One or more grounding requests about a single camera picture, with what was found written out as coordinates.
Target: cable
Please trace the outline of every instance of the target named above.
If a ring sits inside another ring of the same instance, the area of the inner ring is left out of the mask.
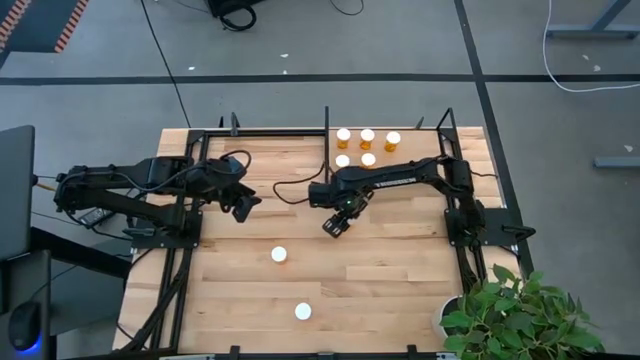
[[[498,178],[498,175],[496,175],[496,174],[480,174],[480,173],[477,173],[475,171],[472,171],[471,173],[473,175],[475,175],[475,176],[480,176],[480,177],[494,177],[496,179]]]
[[[46,215],[46,214],[41,214],[41,213],[39,213],[39,212],[35,212],[35,211],[32,211],[31,213],[32,213],[33,215],[42,216],[42,217],[45,217],[45,218],[47,218],[47,219],[57,220],[57,221],[60,221],[60,222],[65,223],[65,224],[69,224],[69,225],[73,225],[73,226],[81,226],[81,225],[78,225],[78,224],[76,224],[76,223],[72,223],[71,221],[67,221],[67,220],[64,220],[64,219],[59,219],[59,218],[57,218],[57,217],[55,217],[55,216],[50,216],[50,215]]]
[[[36,295],[38,295],[40,290],[44,289],[47,285],[51,284],[55,279],[59,278],[60,276],[68,273],[69,271],[71,271],[71,270],[73,270],[73,269],[75,269],[77,267],[78,267],[78,265],[73,265],[72,267],[68,268],[67,270],[59,272],[57,275],[55,275],[54,277],[49,279],[49,281],[47,281],[46,283],[42,284],[42,286],[40,286],[36,291],[34,291],[33,295],[31,295],[31,297],[29,299],[33,300],[33,298],[36,297]]]
[[[282,202],[287,203],[289,205],[297,205],[297,204],[302,204],[303,202],[309,200],[309,198],[304,198],[302,200],[296,200],[296,201],[290,201],[287,200],[285,198],[283,198],[282,196],[280,196],[280,194],[278,193],[278,190],[276,189],[276,187],[278,185],[291,185],[291,184],[300,184],[303,182],[307,182],[315,177],[317,177],[318,175],[322,174],[322,170],[324,170],[326,164],[322,163],[322,166],[320,166],[320,170],[318,170],[317,173],[315,173],[313,176],[310,176],[308,178],[304,178],[302,180],[295,180],[295,181],[278,181],[276,183],[273,184],[273,193],[276,194],[276,196],[278,197],[278,199],[282,200]]]
[[[625,90],[631,89],[635,87],[640,87],[640,84],[633,85],[625,85],[625,86],[606,86],[599,87],[593,89],[569,89],[567,87],[562,86],[558,80],[551,74],[551,70],[549,70],[549,63],[547,62],[547,32],[549,31],[549,23],[551,23],[551,12],[553,9],[553,0],[549,0],[549,16],[547,16],[547,24],[544,27],[544,33],[542,34],[542,59],[544,60],[544,68],[547,70],[547,75],[553,80],[553,82],[560,89],[570,92],[570,93],[586,93],[586,92],[595,92],[595,91],[603,91],[603,90]]]
[[[233,150],[233,151],[229,151],[226,154],[222,154],[222,156],[220,156],[220,160],[224,160],[225,158],[233,155],[233,154],[245,154],[247,155],[247,164],[244,165],[245,170],[249,169],[249,166],[251,166],[251,161],[253,160],[253,158],[251,157],[251,153],[248,152],[247,150]],[[219,173],[219,174],[223,174],[223,175],[237,175],[240,172],[226,172],[226,171],[222,171],[222,170],[217,170],[217,169],[212,169],[213,171]]]
[[[131,267],[129,268],[129,271],[131,271],[131,269],[133,269],[133,267],[136,265],[136,263],[137,263],[138,261],[142,260],[145,256],[147,256],[147,254],[149,254],[149,253],[151,252],[151,250],[153,250],[153,249],[147,249],[147,251],[143,252],[140,256],[138,256],[138,258],[137,258],[137,259],[135,259],[135,260],[131,263]],[[123,334],[124,334],[124,336],[128,337],[128,338],[129,338],[129,340],[131,340],[131,341],[135,341],[135,339],[133,338],[133,336],[131,336],[128,332],[126,332],[126,331],[122,328],[122,325],[120,325],[120,323],[119,323],[119,322],[116,322],[116,328],[117,328],[118,330],[120,330],[120,332],[121,332],[121,333],[123,333]],[[142,345],[142,348],[143,348],[144,350],[147,350],[147,347],[146,347],[144,344]]]
[[[348,16],[356,16],[358,14],[360,14],[362,11],[364,11],[364,0],[360,0],[360,10],[358,10],[357,12],[354,13],[348,13],[342,9],[340,9],[334,2],[333,0],[329,0],[329,2],[331,3],[331,5],[333,5],[333,7],[338,10],[339,12],[341,12],[344,15],[348,15]]]
[[[197,7],[193,7],[191,5],[187,5],[187,4],[183,3],[183,2],[181,2],[180,0],[173,0],[173,2],[176,3],[176,4],[182,5],[182,6],[186,7],[186,8],[189,8],[191,10],[196,10],[196,11],[203,12],[203,13],[205,13],[207,15],[211,15],[211,13],[209,11],[207,11],[207,10],[200,9],[200,8],[197,8]]]
[[[184,120],[187,122],[187,126],[191,129],[191,122],[189,121],[189,116],[187,115],[187,110],[184,108],[184,103],[182,102],[182,96],[180,96],[180,90],[178,90],[178,84],[176,83],[176,79],[173,77],[171,73],[171,69],[169,68],[169,63],[167,63],[167,59],[164,57],[164,53],[162,52],[162,48],[160,47],[160,42],[158,42],[158,38],[156,37],[156,32],[153,31],[153,25],[151,25],[151,20],[149,19],[149,13],[147,12],[147,6],[144,4],[144,0],[140,0],[142,4],[142,10],[144,10],[144,17],[147,19],[147,24],[149,25],[149,30],[151,30],[151,35],[153,36],[153,41],[156,42],[156,46],[158,47],[158,51],[160,52],[160,56],[162,57],[162,62],[164,62],[164,67],[167,68],[167,72],[169,73],[169,77],[171,78],[171,83],[173,83],[173,87],[176,90],[176,95],[178,95],[178,101],[180,102],[180,108],[182,109],[182,114],[184,115]]]

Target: orange striped tape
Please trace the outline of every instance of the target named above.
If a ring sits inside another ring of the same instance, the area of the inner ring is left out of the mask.
[[[62,33],[60,33],[60,37],[58,37],[58,41],[56,41],[56,46],[54,50],[57,53],[61,53],[64,51],[64,48],[67,47],[69,40],[71,39],[71,35],[73,35],[73,31],[78,26],[78,22],[80,22],[80,17],[82,13],[87,8],[87,4],[89,0],[78,0],[76,6],[73,8],[71,15],[69,16],[69,21],[62,29]]]
[[[16,0],[9,9],[7,16],[0,22],[0,44],[2,44],[0,52],[4,50],[5,43],[9,41],[11,33],[15,30],[16,26],[18,26],[31,1],[32,0]]]

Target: black floor stripe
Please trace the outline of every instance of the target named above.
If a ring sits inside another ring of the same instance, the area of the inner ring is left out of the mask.
[[[559,82],[640,82],[640,74],[556,75]],[[178,84],[260,84],[323,82],[463,82],[550,83],[547,75],[482,74],[306,74],[176,76]],[[168,76],[115,77],[0,77],[0,86],[47,85],[158,85],[171,84]]]
[[[469,55],[471,71],[476,75],[475,85],[478,91],[478,97],[480,98],[482,112],[484,114],[489,143],[491,144],[491,150],[493,151],[498,175],[500,176],[500,184],[502,185],[504,201],[511,213],[513,221],[518,225],[522,225],[522,214],[520,213],[516,192],[513,187],[513,182],[511,181],[511,174],[509,173],[509,166],[507,165],[507,157],[504,153],[504,148],[502,147],[502,141],[500,140],[498,124],[496,122],[495,114],[493,113],[493,106],[491,106],[491,99],[489,98],[487,84],[482,74],[480,58],[478,57],[476,45],[473,41],[473,35],[471,34],[471,26],[469,25],[467,12],[462,0],[454,0],[454,4],[456,6],[458,20],[460,21],[460,28],[462,29],[464,43],[467,48],[467,55]],[[529,245],[526,241],[523,241],[519,245],[519,250],[521,256],[521,267],[525,276],[527,276],[533,271],[533,262],[531,260]]]
[[[473,82],[471,74],[306,74],[306,75],[218,75],[174,76],[178,84],[258,84],[307,82]],[[168,76],[10,78],[1,77],[0,85],[145,85],[171,84]]]

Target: white cap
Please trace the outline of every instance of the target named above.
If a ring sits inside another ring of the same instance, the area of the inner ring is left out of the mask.
[[[351,131],[349,131],[349,129],[342,128],[338,130],[338,133],[336,135],[340,140],[349,140],[349,138],[351,137]]]
[[[283,262],[287,260],[287,249],[282,246],[276,246],[271,250],[271,258],[275,262]]]
[[[387,134],[387,141],[390,142],[391,144],[398,144],[400,143],[400,134],[396,131],[392,131],[390,133]]]
[[[360,158],[360,160],[362,161],[362,165],[371,166],[376,163],[376,156],[373,154],[366,153],[362,155],[362,158]]]
[[[336,157],[336,165],[338,165],[338,167],[345,167],[345,166],[349,166],[349,163],[351,161],[349,160],[349,157],[347,155],[338,155]]]
[[[311,306],[307,303],[300,303],[296,306],[296,317],[298,320],[309,320],[311,317]]]
[[[360,137],[364,141],[372,141],[376,134],[371,129],[364,129],[360,132]]]

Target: black bag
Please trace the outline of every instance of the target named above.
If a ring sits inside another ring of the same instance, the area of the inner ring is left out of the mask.
[[[256,12],[251,5],[262,0],[206,0],[209,10],[215,18],[220,18],[222,24],[233,31],[244,31],[251,29],[256,24]],[[247,25],[237,25],[225,18],[226,15],[238,11],[246,10],[251,14],[251,21]]]

